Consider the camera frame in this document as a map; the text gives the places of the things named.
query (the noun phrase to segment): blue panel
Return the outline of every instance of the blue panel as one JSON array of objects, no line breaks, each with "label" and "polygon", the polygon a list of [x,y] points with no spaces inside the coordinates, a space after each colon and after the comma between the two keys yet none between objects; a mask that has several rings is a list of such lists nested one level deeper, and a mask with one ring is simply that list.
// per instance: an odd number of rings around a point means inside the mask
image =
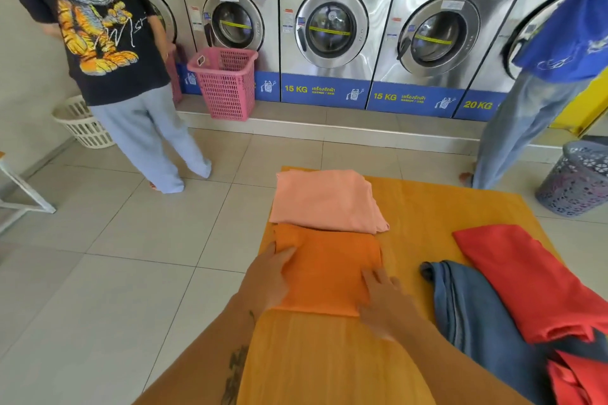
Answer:
[{"label": "blue panel", "polygon": [[417,116],[452,117],[465,91],[440,86],[374,82],[367,109]]},{"label": "blue panel", "polygon": [[255,71],[255,99],[281,101],[280,75],[278,72]]},{"label": "blue panel", "polygon": [[506,93],[499,91],[469,90],[456,111],[455,119],[487,122],[496,114]]},{"label": "blue panel", "polygon": [[369,80],[281,75],[281,101],[284,103],[365,109],[369,90]]},{"label": "blue panel", "polygon": [[177,63],[176,67],[178,69],[179,85],[182,88],[182,93],[202,94],[201,88],[196,81],[196,75],[193,72],[188,71],[185,64]]}]

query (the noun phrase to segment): person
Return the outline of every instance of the person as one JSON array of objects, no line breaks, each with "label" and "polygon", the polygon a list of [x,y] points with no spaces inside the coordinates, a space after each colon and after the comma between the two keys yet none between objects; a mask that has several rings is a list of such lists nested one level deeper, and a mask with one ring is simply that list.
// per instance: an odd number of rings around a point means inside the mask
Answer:
[{"label": "person", "polygon": [[165,194],[184,189],[161,135],[190,170],[209,177],[210,161],[175,111],[165,67],[169,43],[149,0],[19,1],[44,33],[63,40],[83,99],[152,187]]},{"label": "person", "polygon": [[[276,244],[270,244],[253,261],[224,311],[134,405],[235,405],[255,323],[287,294],[282,268],[294,252],[276,253]],[[370,304],[359,309],[361,322],[407,350],[437,405],[530,405],[422,318],[398,279],[389,278],[384,269],[364,271],[362,277]]]},{"label": "person", "polygon": [[524,148],[608,66],[608,0],[565,0],[515,57],[522,71],[485,127],[475,173],[463,185],[491,189]]}]

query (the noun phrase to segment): gray laundry basket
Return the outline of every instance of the gray laundry basket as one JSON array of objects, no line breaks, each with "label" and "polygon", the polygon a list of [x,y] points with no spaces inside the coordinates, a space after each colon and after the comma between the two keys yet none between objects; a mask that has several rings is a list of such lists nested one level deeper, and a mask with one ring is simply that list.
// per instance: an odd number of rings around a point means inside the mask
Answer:
[{"label": "gray laundry basket", "polygon": [[579,216],[608,202],[608,146],[590,141],[564,145],[564,155],[536,191],[553,213]]}]

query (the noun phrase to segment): washing machine door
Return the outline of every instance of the washing machine door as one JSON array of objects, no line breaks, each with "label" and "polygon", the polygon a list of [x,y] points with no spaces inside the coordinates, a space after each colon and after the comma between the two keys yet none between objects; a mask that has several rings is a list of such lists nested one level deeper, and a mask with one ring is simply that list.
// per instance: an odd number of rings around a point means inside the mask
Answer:
[{"label": "washing machine door", "polygon": [[418,77],[444,74],[468,56],[479,30],[479,12],[470,0],[431,0],[401,29],[397,60]]},{"label": "washing machine door", "polygon": [[167,33],[167,40],[171,43],[175,43],[178,38],[177,23],[175,22],[175,16],[173,16],[173,12],[171,12],[169,5],[164,0],[149,1],[156,12],[156,16],[161,19],[161,23]]},{"label": "washing machine door", "polygon": [[549,19],[555,10],[565,0],[548,0],[547,2],[540,5],[530,15],[524,19],[524,21],[517,27],[513,32],[511,39],[507,42],[506,47],[503,51],[503,64],[505,66],[506,73],[511,76],[513,80],[517,79],[517,76],[522,71],[520,67],[513,64],[515,56],[520,52],[522,47],[538,32],[543,24]]},{"label": "washing machine door", "polygon": [[203,11],[211,18],[205,24],[208,45],[256,51],[262,46],[264,22],[252,0],[207,0]]},{"label": "washing machine door", "polygon": [[296,19],[295,41],[302,55],[327,69],[356,58],[370,26],[361,0],[304,0]]}]

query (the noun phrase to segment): light blue pants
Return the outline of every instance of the light blue pants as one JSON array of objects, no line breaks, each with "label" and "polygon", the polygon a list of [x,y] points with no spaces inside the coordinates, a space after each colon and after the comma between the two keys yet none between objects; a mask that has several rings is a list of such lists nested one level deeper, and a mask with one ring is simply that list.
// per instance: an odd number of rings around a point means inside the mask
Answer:
[{"label": "light blue pants", "polygon": [[545,82],[522,72],[505,101],[483,130],[472,186],[491,189],[513,165],[525,147],[591,80],[569,84]]},{"label": "light blue pants", "polygon": [[175,111],[171,85],[126,101],[91,106],[91,111],[131,163],[164,194],[182,192],[184,182],[163,151],[161,135],[190,170],[203,178],[211,174],[211,162]]}]

